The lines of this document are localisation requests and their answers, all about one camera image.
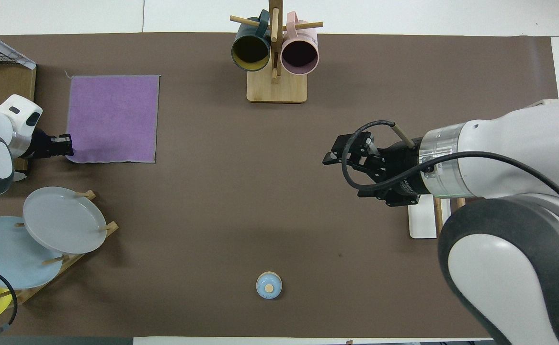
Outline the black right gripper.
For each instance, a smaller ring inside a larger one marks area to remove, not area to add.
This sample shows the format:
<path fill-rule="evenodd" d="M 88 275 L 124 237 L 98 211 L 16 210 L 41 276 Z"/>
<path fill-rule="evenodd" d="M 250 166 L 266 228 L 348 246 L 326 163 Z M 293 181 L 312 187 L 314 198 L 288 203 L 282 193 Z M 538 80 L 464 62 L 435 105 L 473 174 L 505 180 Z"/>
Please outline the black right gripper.
<path fill-rule="evenodd" d="M 336 137 L 331 150 L 325 154 L 323 165 L 332 165 L 342 162 L 343 149 L 352 135 L 339 135 Z M 421 139 L 414 139 L 415 147 L 409 149 L 402 141 L 385 149 L 378 149 L 372 133 L 361 133 L 356 136 L 347 153 L 347 165 L 362 165 L 363 157 L 368 157 L 368 167 L 374 170 L 371 178 L 375 183 L 391 179 L 396 175 L 420 164 L 419 148 Z M 421 173 L 411 175 L 392 186 L 359 187 L 359 198 L 375 198 L 385 202 L 389 207 L 417 205 L 420 195 L 428 194 Z"/>

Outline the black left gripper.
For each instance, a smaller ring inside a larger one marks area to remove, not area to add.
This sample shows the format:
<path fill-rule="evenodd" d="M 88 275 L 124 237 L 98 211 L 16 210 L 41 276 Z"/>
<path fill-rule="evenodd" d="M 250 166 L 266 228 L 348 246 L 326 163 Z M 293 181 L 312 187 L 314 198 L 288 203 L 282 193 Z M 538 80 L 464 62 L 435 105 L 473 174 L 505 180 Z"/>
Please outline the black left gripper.
<path fill-rule="evenodd" d="M 73 156 L 74 150 L 71 135 L 51 136 L 41 129 L 34 129 L 28 149 L 23 159 L 47 159 L 52 156 Z"/>

